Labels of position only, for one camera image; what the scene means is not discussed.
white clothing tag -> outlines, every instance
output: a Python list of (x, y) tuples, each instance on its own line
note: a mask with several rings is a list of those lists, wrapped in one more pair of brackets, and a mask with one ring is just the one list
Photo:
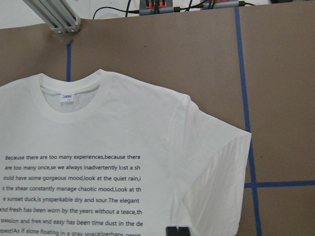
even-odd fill
[(62, 93), (60, 97), (60, 102), (73, 102), (74, 94)]

white background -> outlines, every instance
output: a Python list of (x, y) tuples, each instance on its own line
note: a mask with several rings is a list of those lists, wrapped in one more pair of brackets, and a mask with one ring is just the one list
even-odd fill
[[(94, 12), (103, 6), (111, 6), (126, 10), (128, 0), (67, 0), (74, 12), (80, 18), (92, 19)], [(139, 0), (131, 0), (130, 10), (139, 9)], [(173, 0), (173, 6), (188, 7), (190, 0)], [(192, 5), (200, 0), (193, 0)], [(270, 0), (246, 0), (256, 5), (269, 4)], [(124, 17), (125, 13), (111, 9), (100, 10), (95, 19)], [(42, 19), (30, 9), (23, 0), (0, 0), (0, 29), (29, 26), (44, 23)]]

blue line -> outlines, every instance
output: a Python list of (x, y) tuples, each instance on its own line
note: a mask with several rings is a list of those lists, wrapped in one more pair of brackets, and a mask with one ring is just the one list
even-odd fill
[[(243, 45), (242, 45), (241, 19), (240, 19), (239, 8), (235, 7), (234, 9), (235, 9), (238, 57), (239, 57), (240, 75), (241, 75), (241, 83), (242, 83), (242, 96), (243, 96), (245, 127), (246, 127), (246, 131), (251, 133), (250, 113), (249, 113), (248, 98), (247, 98), (246, 75), (245, 75)], [(262, 236), (261, 222), (260, 222), (260, 216), (259, 216), (258, 191), (257, 191), (257, 185), (256, 185), (257, 182), (256, 182), (256, 173), (255, 173), (255, 163), (254, 163), (254, 157), (253, 157), (252, 142), (250, 144), (249, 161), (250, 161), (251, 178), (252, 178), (252, 197), (253, 197), (253, 202), (254, 202), (256, 231), (257, 231), (257, 236)]]
[[(257, 188), (315, 186), (315, 180), (260, 182), (260, 183), (256, 183), (256, 186)], [(245, 183), (244, 188), (252, 188), (252, 183)]]
[(71, 44), (73, 39), (67, 44), (67, 82), (71, 81)]

white t-shirt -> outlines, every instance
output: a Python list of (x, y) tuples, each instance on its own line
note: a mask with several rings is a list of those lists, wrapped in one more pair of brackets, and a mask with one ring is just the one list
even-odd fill
[(188, 95), (103, 70), (38, 74), (0, 88), (0, 131), (3, 235), (237, 232), (251, 134)]

folded sleeve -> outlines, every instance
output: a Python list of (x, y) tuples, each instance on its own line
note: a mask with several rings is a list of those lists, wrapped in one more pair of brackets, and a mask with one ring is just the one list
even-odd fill
[(172, 126), (171, 160), (176, 195), (196, 235), (237, 233), (250, 141), (250, 133), (183, 98)]

